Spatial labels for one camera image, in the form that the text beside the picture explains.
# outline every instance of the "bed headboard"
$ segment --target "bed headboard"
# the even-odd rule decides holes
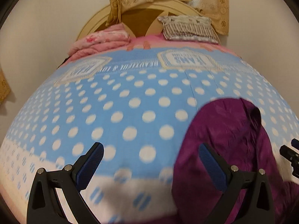
[[[110,13],[110,6],[106,6],[95,14],[83,27],[77,39],[95,31],[106,28],[106,20]],[[132,38],[160,34],[163,27],[158,16],[167,15],[199,15],[189,5],[178,0],[155,1],[141,4],[122,14],[122,23]]]

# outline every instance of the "metal screw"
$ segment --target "metal screw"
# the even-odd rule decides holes
[[[232,165],[231,170],[233,170],[234,172],[237,172],[239,170],[239,168],[236,165]]]
[[[68,164],[68,165],[66,165],[66,166],[64,167],[64,170],[65,170],[65,171],[70,171],[72,168],[73,168],[73,166],[70,165],[70,164]]]
[[[265,172],[265,170],[263,170],[262,168],[259,170],[259,173],[261,174],[261,175],[264,175],[266,172]]]
[[[43,172],[44,172],[44,169],[42,167],[37,170],[38,174],[42,174]]]

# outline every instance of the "purple garment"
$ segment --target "purple garment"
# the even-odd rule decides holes
[[[201,108],[193,119],[174,166],[172,195],[184,224],[200,224],[210,214],[221,191],[198,157],[198,147],[208,143],[228,164],[243,171],[262,168],[268,176],[276,223],[282,223],[299,200],[299,185],[283,182],[272,153],[270,140],[261,126],[258,108],[244,99],[219,99]],[[232,223],[240,209],[240,196],[226,223]]]

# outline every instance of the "mattress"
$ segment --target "mattress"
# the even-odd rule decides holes
[[[185,133],[198,110],[219,98],[244,98],[260,109],[280,170],[291,179],[279,148],[298,137],[298,118],[277,90],[225,47],[148,36],[63,66],[36,90],[1,146],[1,190],[12,212],[25,217],[38,168],[60,170],[101,142],[103,161],[81,191],[98,220],[173,214],[173,166]]]

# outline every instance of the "printed label on bed sheet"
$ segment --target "printed label on bed sheet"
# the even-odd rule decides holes
[[[219,64],[209,55],[190,49],[171,49],[158,53],[162,67],[166,69],[214,69],[222,71]]]
[[[97,57],[79,63],[78,65],[70,68],[64,73],[60,79],[55,83],[57,85],[64,84],[71,81],[77,81],[79,79],[85,79],[92,77],[97,72],[104,69],[104,66],[112,60],[111,57]]]

